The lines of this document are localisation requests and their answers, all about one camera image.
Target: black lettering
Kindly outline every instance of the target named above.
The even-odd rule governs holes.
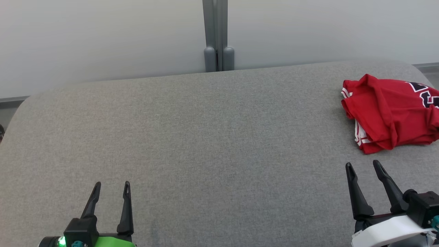
[[[431,105],[434,105],[436,108],[439,108],[439,97],[431,96],[429,91],[422,92],[419,95],[422,98],[422,103],[425,108],[429,108]]]
[[[419,92],[419,91],[422,91],[422,90],[428,88],[427,86],[425,86],[425,85],[423,85],[421,83],[417,83],[417,82],[409,82],[409,81],[407,81],[407,83],[409,83],[412,86],[413,91],[415,91],[415,92]]]

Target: white wall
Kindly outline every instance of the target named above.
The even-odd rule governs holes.
[[[235,69],[357,57],[439,62],[438,0],[229,0]]]
[[[204,72],[201,0],[0,1],[0,98]]]

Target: white stripe trim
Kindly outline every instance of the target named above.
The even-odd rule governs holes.
[[[366,131],[361,127],[360,123],[358,123],[358,136],[361,138],[367,137]]]
[[[354,135],[355,135],[355,142],[358,144],[358,146],[361,146],[362,142],[361,142],[361,139],[358,138],[357,132],[358,132],[358,121],[355,119],[355,133],[354,133]]]
[[[350,94],[346,88],[342,88],[342,95],[345,98],[349,98],[349,96],[351,96],[352,94]]]

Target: gray fabric surface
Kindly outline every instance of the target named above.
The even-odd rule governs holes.
[[[79,217],[96,181],[115,232],[125,180],[142,246],[349,246],[345,163],[375,213],[372,160],[405,191],[439,191],[438,145],[365,156],[340,104],[365,73],[429,84],[389,61],[69,85],[28,98],[0,145],[0,246],[36,246]]]

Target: folded red shirt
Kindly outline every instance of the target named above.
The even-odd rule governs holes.
[[[439,91],[420,83],[364,75],[343,82],[343,108],[355,119],[355,140],[365,154],[439,139]]]

